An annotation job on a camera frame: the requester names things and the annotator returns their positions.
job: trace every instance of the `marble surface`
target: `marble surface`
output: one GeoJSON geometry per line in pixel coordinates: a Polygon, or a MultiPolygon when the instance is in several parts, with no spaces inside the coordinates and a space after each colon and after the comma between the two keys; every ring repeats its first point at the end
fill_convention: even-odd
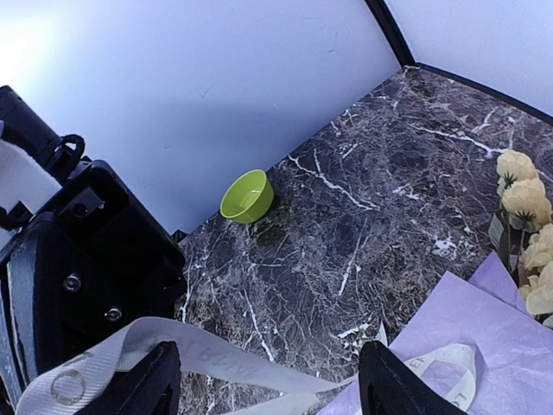
{"type": "MultiPolygon", "coordinates": [[[[240,226],[216,214],[185,239],[178,317],[342,380],[380,322],[393,338],[446,270],[468,278],[492,250],[498,154],[527,152],[553,189],[552,136],[484,93],[404,69],[270,170],[277,200],[264,219],[240,226]]],[[[192,374],[182,388],[181,413],[278,396],[192,374]]]]}

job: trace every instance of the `white wall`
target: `white wall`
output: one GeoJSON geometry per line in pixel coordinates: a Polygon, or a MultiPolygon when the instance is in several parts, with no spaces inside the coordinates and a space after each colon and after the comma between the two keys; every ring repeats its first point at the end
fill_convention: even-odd
{"type": "Polygon", "coordinates": [[[553,2],[386,2],[417,61],[553,115],[553,2]]]}
{"type": "Polygon", "coordinates": [[[363,0],[27,3],[2,6],[0,84],[170,232],[398,70],[363,0]]]}

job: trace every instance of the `bolt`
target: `bolt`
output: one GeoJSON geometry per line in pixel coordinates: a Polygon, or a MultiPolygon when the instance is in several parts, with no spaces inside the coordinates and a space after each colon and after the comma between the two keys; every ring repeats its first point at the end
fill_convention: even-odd
{"type": "Polygon", "coordinates": [[[111,307],[107,312],[104,314],[105,319],[108,322],[117,322],[121,319],[123,316],[123,313],[119,309],[119,307],[111,307]]]}
{"type": "Polygon", "coordinates": [[[79,277],[75,274],[71,274],[63,282],[63,289],[67,292],[77,292],[80,290],[81,285],[79,277]]]}
{"type": "Polygon", "coordinates": [[[71,210],[77,219],[83,219],[86,216],[86,205],[84,203],[75,203],[71,210]]]}

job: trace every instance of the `cream rose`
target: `cream rose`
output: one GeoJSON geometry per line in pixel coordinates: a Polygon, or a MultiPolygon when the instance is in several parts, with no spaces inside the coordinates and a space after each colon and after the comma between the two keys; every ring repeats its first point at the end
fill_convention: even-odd
{"type": "Polygon", "coordinates": [[[530,244],[520,256],[520,262],[527,270],[538,268],[541,271],[551,261],[553,261],[553,225],[549,224],[530,237],[530,244]]]}
{"type": "Polygon", "coordinates": [[[507,183],[537,177],[532,160],[525,153],[515,150],[509,150],[498,157],[497,171],[507,183]]]}
{"type": "Polygon", "coordinates": [[[545,197],[545,186],[538,178],[514,182],[501,197],[513,227],[526,226],[536,232],[551,223],[551,202],[545,197]]]}
{"type": "Polygon", "coordinates": [[[544,267],[539,278],[533,275],[528,280],[530,287],[520,287],[528,312],[534,316],[553,313],[553,262],[544,267]]]}

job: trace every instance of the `purple tissue paper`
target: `purple tissue paper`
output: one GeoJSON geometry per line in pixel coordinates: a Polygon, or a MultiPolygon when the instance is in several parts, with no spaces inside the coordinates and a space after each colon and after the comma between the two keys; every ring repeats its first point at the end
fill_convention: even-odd
{"type": "MultiPolygon", "coordinates": [[[[391,351],[406,361],[451,343],[467,344],[476,351],[477,375],[467,413],[552,413],[553,332],[525,313],[517,287],[496,255],[486,259],[470,283],[446,272],[391,351]]],[[[425,376],[430,387],[448,384],[425,376]]],[[[359,384],[354,382],[318,413],[353,415],[359,408],[359,384]]]]}

